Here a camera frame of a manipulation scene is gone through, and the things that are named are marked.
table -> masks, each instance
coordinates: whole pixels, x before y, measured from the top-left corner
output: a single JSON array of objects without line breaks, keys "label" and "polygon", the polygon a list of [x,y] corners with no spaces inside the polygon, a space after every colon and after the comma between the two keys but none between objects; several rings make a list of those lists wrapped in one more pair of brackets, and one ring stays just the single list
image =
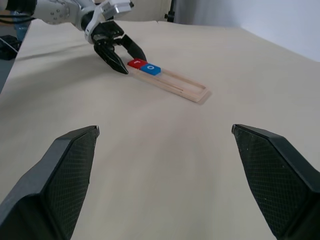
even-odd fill
[{"label": "table", "polygon": [[72,239],[274,239],[232,124],[285,136],[320,169],[319,64],[238,28],[118,23],[150,63],[211,97],[198,105],[121,75],[72,25],[34,21],[0,95],[0,201],[55,138],[99,125]]}]

beige tabletop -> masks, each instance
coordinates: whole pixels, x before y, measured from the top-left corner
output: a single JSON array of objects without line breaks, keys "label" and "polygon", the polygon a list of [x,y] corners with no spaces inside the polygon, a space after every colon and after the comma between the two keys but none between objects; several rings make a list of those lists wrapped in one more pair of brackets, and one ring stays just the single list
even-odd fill
[{"label": "beige tabletop", "polygon": [[285,136],[319,170],[319,64],[242,29],[119,24],[150,63],[207,85],[210,98],[117,73],[71,24],[35,21],[0,94],[0,201],[55,138],[99,125],[73,240],[275,239],[232,124]]}]

blue block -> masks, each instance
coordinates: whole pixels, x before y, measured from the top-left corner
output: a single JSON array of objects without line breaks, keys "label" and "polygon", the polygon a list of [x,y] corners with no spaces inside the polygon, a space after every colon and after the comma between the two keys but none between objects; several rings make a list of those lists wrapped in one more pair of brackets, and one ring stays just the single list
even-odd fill
[{"label": "blue block", "polygon": [[161,73],[161,68],[155,65],[148,63],[140,68],[141,71],[144,71],[147,74],[151,74],[153,76],[158,75]]}]

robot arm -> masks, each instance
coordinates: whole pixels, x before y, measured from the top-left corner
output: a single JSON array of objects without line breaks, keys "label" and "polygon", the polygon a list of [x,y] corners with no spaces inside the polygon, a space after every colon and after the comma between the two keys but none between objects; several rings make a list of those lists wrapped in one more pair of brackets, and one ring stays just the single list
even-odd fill
[{"label": "robot arm", "polygon": [[147,60],[142,49],[114,21],[131,11],[130,0],[105,0],[95,5],[92,0],[0,0],[5,9],[30,15],[52,25],[71,23],[84,31],[85,39],[94,45],[96,53],[114,70],[128,74],[124,63],[115,53],[122,45],[133,58]]}]

cable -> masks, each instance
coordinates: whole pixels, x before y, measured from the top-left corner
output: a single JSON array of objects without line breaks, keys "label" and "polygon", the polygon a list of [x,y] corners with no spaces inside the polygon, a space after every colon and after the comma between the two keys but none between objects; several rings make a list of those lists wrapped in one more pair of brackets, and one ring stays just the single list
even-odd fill
[{"label": "cable", "polygon": [[1,19],[22,19],[22,18],[30,18],[29,15],[0,15]]},{"label": "cable", "polygon": [[35,18],[30,17],[30,18],[28,18],[28,19],[21,20],[21,21],[6,21],[6,20],[1,20],[1,19],[0,19],[0,23],[3,23],[3,24],[23,24],[23,23],[30,22],[30,21],[32,21],[32,20],[35,20]]},{"label": "cable", "polygon": [[0,37],[0,41],[2,41],[4,44],[8,45],[16,53],[18,53],[18,51],[13,46],[11,46],[9,43],[7,43],[5,40],[3,40],[1,37]]}]

